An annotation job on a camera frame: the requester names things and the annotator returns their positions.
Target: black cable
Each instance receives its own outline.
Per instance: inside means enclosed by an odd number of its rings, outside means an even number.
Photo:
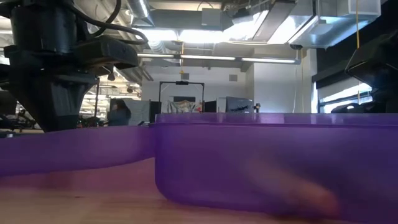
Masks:
[[[118,16],[121,8],[122,8],[122,0],[116,0],[116,6],[114,8],[114,11],[110,15],[110,17],[106,20],[105,23],[111,24],[115,20],[116,16]],[[105,27],[101,27],[99,30],[97,30],[96,32],[91,34],[91,36],[92,37],[97,37],[97,36],[103,34],[103,32],[105,32],[105,30],[106,30]]]
[[[94,26],[104,27],[105,29],[120,30],[120,31],[127,32],[127,33],[130,33],[130,34],[138,35],[139,37],[142,38],[142,40],[120,40],[121,42],[124,42],[124,43],[127,43],[127,44],[134,44],[134,45],[140,45],[140,44],[148,43],[148,38],[142,32],[139,32],[138,30],[134,30],[132,28],[128,28],[128,27],[124,27],[124,26],[120,26],[120,25],[116,25],[116,24],[107,24],[105,22],[97,21],[95,19],[90,18],[86,14],[82,13],[81,11],[79,11],[77,8],[75,8],[71,4],[65,3],[63,1],[62,1],[62,4],[69,11],[74,13],[74,15],[80,17],[81,19],[83,19],[84,21],[86,21],[86,22],[88,22],[90,24],[93,24]]]
[[[199,11],[199,7],[200,7],[204,2],[207,3],[207,4],[209,4],[209,6],[211,6],[211,8],[214,9],[214,7],[213,7],[208,1],[201,1],[201,2],[199,3],[199,6],[197,7],[197,11]]]

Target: wooden tabletop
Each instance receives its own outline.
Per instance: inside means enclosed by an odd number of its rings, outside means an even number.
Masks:
[[[0,224],[344,223],[179,205],[154,181],[154,160],[106,169],[0,178]]]

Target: person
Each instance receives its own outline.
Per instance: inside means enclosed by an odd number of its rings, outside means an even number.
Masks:
[[[122,126],[129,125],[131,118],[131,111],[126,106],[126,103],[122,99],[115,100],[115,104],[112,106],[112,110],[109,113],[109,126]]]

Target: wooden table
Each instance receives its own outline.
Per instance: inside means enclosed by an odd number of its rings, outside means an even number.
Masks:
[[[0,223],[337,223],[179,205],[166,200],[154,180],[153,159],[106,169],[3,177]]]

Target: purple plastic tray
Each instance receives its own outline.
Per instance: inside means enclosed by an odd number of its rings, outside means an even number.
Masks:
[[[398,223],[398,115],[162,114],[146,127],[0,139],[0,175],[95,169],[156,155],[189,205]]]

